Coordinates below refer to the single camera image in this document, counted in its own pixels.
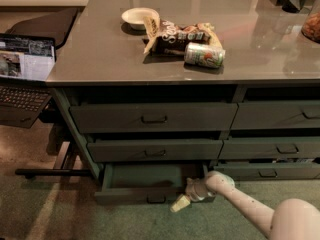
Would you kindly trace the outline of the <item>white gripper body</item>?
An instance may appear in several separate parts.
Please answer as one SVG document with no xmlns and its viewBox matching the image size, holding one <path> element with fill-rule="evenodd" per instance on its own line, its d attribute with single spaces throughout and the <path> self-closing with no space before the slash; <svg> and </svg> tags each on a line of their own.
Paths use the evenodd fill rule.
<svg viewBox="0 0 320 240">
<path fill-rule="evenodd" d="M 205 181 L 203 179 L 187 179 L 187 186 L 185 189 L 186 195 L 193 202 L 203 201 L 206 198 L 214 198 L 215 194 L 210 192 L 205 185 Z"/>
</svg>

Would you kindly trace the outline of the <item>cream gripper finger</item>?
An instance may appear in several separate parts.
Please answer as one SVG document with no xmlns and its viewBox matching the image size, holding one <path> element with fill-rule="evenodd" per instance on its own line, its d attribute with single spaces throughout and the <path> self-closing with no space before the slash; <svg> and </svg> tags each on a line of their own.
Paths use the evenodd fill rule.
<svg viewBox="0 0 320 240">
<path fill-rule="evenodd" d="M 170 211 L 173 213 L 179 212 L 180 210 L 186 208 L 190 203 L 190 198 L 185 194 L 181 194 L 171 205 Z"/>
</svg>

